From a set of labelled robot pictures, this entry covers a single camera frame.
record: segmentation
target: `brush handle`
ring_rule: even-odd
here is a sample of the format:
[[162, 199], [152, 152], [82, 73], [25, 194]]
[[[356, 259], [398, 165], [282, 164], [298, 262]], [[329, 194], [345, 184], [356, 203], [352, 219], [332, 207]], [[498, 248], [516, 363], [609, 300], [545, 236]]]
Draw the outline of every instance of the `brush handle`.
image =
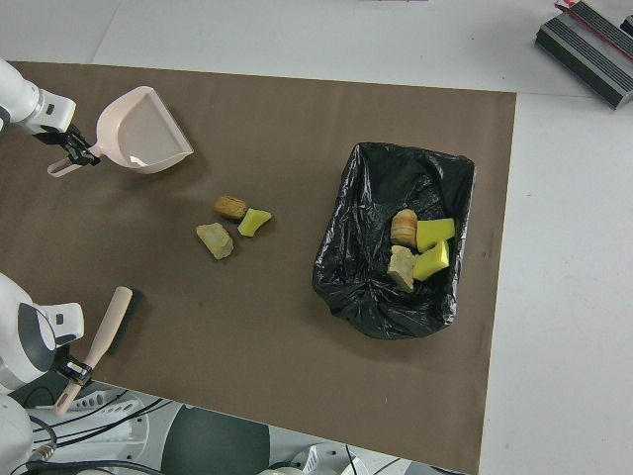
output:
[[[88, 355], [84, 359], [84, 363], [91, 368], [94, 368], [97, 365], [101, 357], [110, 347], [110, 344], [121, 325], [121, 321], [126, 314], [126, 310], [128, 309], [128, 305], [132, 299], [132, 294], [132, 290], [128, 287], [116, 288], [115, 293], [112, 296], [112, 300], [110, 301], [110, 305], [108, 306], [108, 310], [106, 310], [106, 315], [104, 315], [101, 325], [97, 330], [97, 334], [95, 335], [95, 339], [92, 341], [90, 351], [88, 351]], [[63, 390], [63, 393], [61, 393], [57, 399], [52, 411], [58, 416], [66, 414], [66, 411], [68, 411], [68, 408], [75, 400], [80, 390], [80, 385], [70, 381], [66, 386], [66, 389]]]

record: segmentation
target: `white table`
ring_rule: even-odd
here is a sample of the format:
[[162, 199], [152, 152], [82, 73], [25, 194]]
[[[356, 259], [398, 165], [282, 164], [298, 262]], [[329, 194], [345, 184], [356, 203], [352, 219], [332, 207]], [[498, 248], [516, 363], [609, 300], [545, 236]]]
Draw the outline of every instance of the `white table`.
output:
[[552, 4], [2, 0], [0, 56], [518, 92], [480, 472], [628, 473], [633, 106], [534, 46]]

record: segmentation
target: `brown table mat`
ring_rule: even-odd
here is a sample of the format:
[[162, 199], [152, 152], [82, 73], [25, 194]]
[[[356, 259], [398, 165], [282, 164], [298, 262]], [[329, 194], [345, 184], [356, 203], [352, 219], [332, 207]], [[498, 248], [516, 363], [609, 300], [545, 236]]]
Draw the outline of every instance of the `brown table mat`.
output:
[[[64, 157], [14, 128], [0, 140], [0, 271], [37, 303], [77, 301], [83, 356], [117, 285], [145, 301], [95, 377], [282, 428], [474, 473], [497, 293], [514, 94], [112, 66], [16, 63], [100, 112], [149, 85], [195, 153], [155, 175]], [[456, 324], [378, 341], [329, 314], [311, 286], [340, 173], [359, 142], [463, 154], [478, 176]], [[221, 194], [273, 213], [214, 261], [195, 227]]]

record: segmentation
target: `garbage bag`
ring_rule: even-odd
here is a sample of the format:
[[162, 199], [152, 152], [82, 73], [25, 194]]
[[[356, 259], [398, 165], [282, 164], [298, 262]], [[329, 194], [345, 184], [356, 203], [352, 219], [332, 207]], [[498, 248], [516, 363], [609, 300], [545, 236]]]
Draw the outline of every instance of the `garbage bag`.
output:
[[[389, 143], [356, 145], [313, 271], [313, 287], [332, 314], [380, 339], [427, 336], [450, 326], [474, 180], [475, 164], [463, 156]], [[415, 281], [412, 293], [387, 276], [391, 221], [404, 208], [419, 220], [455, 220], [449, 267]]]

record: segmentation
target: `yellow sponge piece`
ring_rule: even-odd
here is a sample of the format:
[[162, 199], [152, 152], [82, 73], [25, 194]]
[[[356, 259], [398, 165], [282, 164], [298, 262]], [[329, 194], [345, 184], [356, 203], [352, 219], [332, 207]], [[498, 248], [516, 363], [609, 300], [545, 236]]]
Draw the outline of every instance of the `yellow sponge piece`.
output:
[[455, 222], [451, 218], [417, 222], [415, 240], [417, 241], [417, 250], [420, 252], [425, 252], [441, 240], [451, 239], [454, 236]]
[[448, 267], [448, 243], [441, 240], [435, 247], [414, 258], [413, 278], [426, 280], [438, 270], [446, 267]]
[[272, 217], [273, 215], [267, 211], [248, 208], [248, 211], [246, 212], [244, 219], [241, 220], [237, 230], [242, 236], [252, 238], [255, 236], [255, 232], [261, 227], [261, 225], [266, 223]]

